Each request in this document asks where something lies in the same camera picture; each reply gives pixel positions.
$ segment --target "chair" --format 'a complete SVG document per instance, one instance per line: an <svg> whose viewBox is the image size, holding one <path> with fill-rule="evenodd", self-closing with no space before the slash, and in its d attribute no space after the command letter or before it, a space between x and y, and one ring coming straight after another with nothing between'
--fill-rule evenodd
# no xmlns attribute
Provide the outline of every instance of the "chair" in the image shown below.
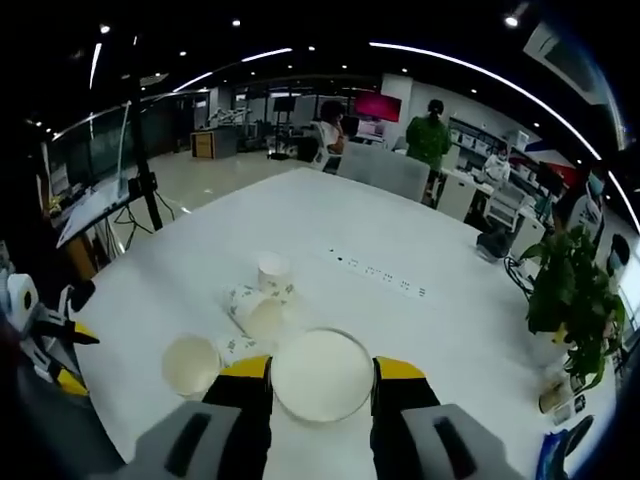
<svg viewBox="0 0 640 480"><path fill-rule="evenodd" d="M527 194L508 183L497 187L484 208L487 221L495 220L513 232L518 222L518 212L524 204Z"/></svg>
<svg viewBox="0 0 640 480"><path fill-rule="evenodd" d="M381 151L369 145L348 142L344 147L337 175L370 185L376 155Z"/></svg>
<svg viewBox="0 0 640 480"><path fill-rule="evenodd" d="M376 157L370 185L420 203L431 167L389 150L378 150Z"/></svg>
<svg viewBox="0 0 640 480"><path fill-rule="evenodd" d="M335 174L337 167L333 167L331 164L329 165L329 169L325 170L325 167L327 167L327 163L329 163L329 160L340 160L340 155L335 155L333 153L330 153L329 150L327 150L327 145L325 143L324 140L324 134L322 133L322 128L320 127L320 123L319 122L311 122L311 126L312 126L312 136L318 141L318 151L316 152L315 157L313 158L313 168L315 168L316 170L321 170L323 172L326 173L332 173Z"/></svg>

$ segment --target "white table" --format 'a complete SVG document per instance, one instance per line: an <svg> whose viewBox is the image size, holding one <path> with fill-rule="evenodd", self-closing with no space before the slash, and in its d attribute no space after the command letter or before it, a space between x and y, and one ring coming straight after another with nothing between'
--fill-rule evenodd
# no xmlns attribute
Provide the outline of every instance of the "white table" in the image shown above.
<svg viewBox="0 0 640 480"><path fill-rule="evenodd" d="M476 255L477 234L418 203L309 169L180 217L101 271L78 314L101 340L77 353L107 434L131 460L136 438L182 401L162 379L164 349L182 332L212 341L237 332L217 294L223 285L255 281L255 253L271 250L291 259L312 324L347 330L372 355L422 369L442 403L459 404L498 435L508 461L532 478L552 426L537 411L527 304L501 266ZM419 282L427 295L407 298L349 272L329 259L330 248ZM587 395L588 411L613 404L612 384L607 371ZM265 478L373 478L366 410L328 428L313 450L295 443L308 430L278 409L271 426Z"/></svg>

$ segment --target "window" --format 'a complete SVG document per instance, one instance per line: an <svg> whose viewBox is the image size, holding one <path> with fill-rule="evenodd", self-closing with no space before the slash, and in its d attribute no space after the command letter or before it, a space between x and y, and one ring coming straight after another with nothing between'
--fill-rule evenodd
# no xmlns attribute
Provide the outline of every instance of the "window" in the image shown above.
<svg viewBox="0 0 640 480"><path fill-rule="evenodd" d="M629 263L620 279L619 293L631 325L637 330L640 327L640 240L631 249Z"/></svg>

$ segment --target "power strip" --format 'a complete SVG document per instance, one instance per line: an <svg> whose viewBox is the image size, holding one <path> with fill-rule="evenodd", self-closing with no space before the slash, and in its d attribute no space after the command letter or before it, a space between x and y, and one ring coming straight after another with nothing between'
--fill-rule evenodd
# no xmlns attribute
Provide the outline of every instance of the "power strip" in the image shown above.
<svg viewBox="0 0 640 480"><path fill-rule="evenodd" d="M324 248L317 252L319 256L347 271L369 278L397 293L418 300L424 299L427 291L418 282L401 277L390 271L384 271L376 267L373 262L348 254L339 248Z"/></svg>

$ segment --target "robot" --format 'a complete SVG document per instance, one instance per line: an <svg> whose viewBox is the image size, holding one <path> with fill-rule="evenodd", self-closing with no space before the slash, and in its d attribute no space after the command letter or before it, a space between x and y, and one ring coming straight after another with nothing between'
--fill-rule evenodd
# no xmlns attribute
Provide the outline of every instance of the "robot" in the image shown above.
<svg viewBox="0 0 640 480"><path fill-rule="evenodd" d="M86 326L70 320L69 297L73 288L67 286L60 295L58 309L50 310L40 302L31 277L12 272L9 262L0 263L0 322L6 320L39 377L67 393L88 395L80 375L74 373L79 371L71 360L75 355L68 352L73 343L88 345L99 340Z"/></svg>

